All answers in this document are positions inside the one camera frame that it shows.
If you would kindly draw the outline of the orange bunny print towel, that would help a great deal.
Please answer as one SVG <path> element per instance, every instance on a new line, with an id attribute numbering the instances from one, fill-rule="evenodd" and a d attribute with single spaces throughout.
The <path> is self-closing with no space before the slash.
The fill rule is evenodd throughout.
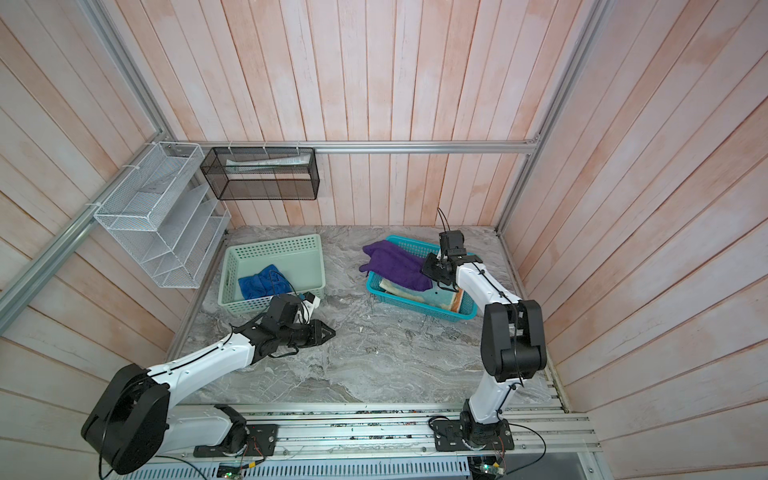
<path id="1" fill-rule="evenodd" d="M 431 301 L 431 305 L 435 308 L 457 313 L 463 301 L 463 291 L 436 288 L 427 295 L 427 299 Z"/>

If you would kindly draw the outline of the teal plastic basket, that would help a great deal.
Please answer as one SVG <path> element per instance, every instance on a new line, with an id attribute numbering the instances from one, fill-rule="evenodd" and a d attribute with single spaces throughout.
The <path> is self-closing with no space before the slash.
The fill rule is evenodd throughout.
<path id="1" fill-rule="evenodd" d="M 467 294 L 444 290 L 436 283 L 429 290 L 413 291 L 369 272 L 366 288 L 382 302 L 450 322 L 471 320 L 478 313 Z"/>

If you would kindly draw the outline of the purple towel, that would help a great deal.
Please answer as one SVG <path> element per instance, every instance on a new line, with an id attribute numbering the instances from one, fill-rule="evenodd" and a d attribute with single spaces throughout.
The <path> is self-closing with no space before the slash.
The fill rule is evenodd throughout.
<path id="1" fill-rule="evenodd" d="M 362 251 L 369 261 L 359 267 L 360 272 L 374 272 L 383 279 L 413 291 L 427 291 L 433 281 L 421 271 L 424 259 L 407 252 L 400 246 L 381 240 L 366 245 Z"/>

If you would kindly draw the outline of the blue towel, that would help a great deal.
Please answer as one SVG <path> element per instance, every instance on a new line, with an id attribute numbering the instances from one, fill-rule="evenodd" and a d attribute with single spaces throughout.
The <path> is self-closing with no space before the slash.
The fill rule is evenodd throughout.
<path id="1" fill-rule="evenodd" d="M 292 284 L 274 264 L 268 265 L 259 273 L 240 278 L 238 286 L 246 300 L 288 294 L 294 291 Z"/>

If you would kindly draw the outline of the light green plastic basket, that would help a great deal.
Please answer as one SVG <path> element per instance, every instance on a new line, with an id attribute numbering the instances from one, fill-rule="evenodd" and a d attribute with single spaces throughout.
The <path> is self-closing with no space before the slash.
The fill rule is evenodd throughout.
<path id="1" fill-rule="evenodd" d="M 270 295 L 245 294 L 240 280 L 256 278 L 273 266 L 290 283 L 289 292 L 325 296 L 326 275 L 319 234 L 234 245 L 225 251 L 218 305 L 233 315 L 266 309 Z"/>

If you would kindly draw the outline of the yellow teal hippo towel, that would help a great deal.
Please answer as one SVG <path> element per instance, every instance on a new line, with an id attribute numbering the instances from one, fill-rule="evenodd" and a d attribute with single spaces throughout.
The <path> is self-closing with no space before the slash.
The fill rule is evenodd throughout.
<path id="1" fill-rule="evenodd" d="M 414 302 L 417 302 L 417 303 L 422 303 L 422 304 L 425 304 L 425 305 L 428 305 L 428 306 L 432 306 L 432 305 L 431 305 L 431 301 L 427 299 L 427 295 L 432 290 L 434 290 L 436 288 L 440 288 L 436 283 L 433 283 L 432 288 L 429 289 L 429 290 L 416 291 L 416 290 L 411 290 L 411 289 L 407 289 L 405 287 L 402 287 L 402 286 L 400 286 L 398 284 L 395 284 L 395 283 L 393 283 L 393 282 L 391 282 L 391 281 L 389 281 L 387 279 L 382 279 L 379 282 L 379 287 L 383 291 L 385 291 L 385 292 L 387 292 L 387 293 L 389 293 L 391 295 L 394 295 L 394 296 L 397 296 L 397 297 L 400 297 L 400 298 L 403 298 L 403 299 L 411 300 L 411 301 L 414 301 Z"/>

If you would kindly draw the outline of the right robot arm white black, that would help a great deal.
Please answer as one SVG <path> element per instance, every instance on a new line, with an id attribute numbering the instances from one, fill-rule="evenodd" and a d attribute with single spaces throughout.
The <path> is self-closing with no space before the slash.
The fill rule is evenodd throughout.
<path id="1" fill-rule="evenodd" d="M 466 402 L 462 422 L 467 433 L 486 433 L 501 423 L 501 410 L 511 394 L 546 368 L 541 306 L 497 281 L 478 256 L 467 252 L 459 230 L 440 233 L 440 251 L 427 255 L 422 273 L 440 286 L 469 295 L 483 316 L 484 374 Z"/>

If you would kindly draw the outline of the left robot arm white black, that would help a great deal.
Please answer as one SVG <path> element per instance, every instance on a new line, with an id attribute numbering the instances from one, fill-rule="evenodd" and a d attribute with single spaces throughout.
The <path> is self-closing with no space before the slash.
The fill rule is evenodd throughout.
<path id="1" fill-rule="evenodd" d="M 161 453 L 191 447 L 230 457 L 265 455 L 266 444 L 233 407 L 215 404 L 184 412 L 177 406 L 231 372 L 278 358 L 279 348 L 293 356 L 332 339 L 335 330 L 313 316 L 320 303 L 311 293 L 276 295 L 265 311 L 207 347 L 150 368 L 132 363 L 119 369 L 85 420 L 81 437 L 120 475 Z"/>

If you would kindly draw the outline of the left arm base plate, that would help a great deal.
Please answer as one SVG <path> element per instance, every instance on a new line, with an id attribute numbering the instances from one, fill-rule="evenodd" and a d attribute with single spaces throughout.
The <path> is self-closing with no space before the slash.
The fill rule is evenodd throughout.
<path id="1" fill-rule="evenodd" d="M 221 443 L 215 446 L 196 446 L 195 458 L 256 456 L 274 454 L 278 438 L 277 424 L 247 424 L 233 426 Z"/>

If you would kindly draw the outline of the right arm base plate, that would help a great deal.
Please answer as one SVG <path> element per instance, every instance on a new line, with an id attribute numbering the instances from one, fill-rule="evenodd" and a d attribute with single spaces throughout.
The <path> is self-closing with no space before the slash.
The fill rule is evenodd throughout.
<path id="1" fill-rule="evenodd" d="M 475 450 L 513 450 L 514 440 L 506 421 L 494 424 L 478 424 L 471 420 L 451 420 L 435 416 L 428 420 L 438 452 L 462 452 Z"/>

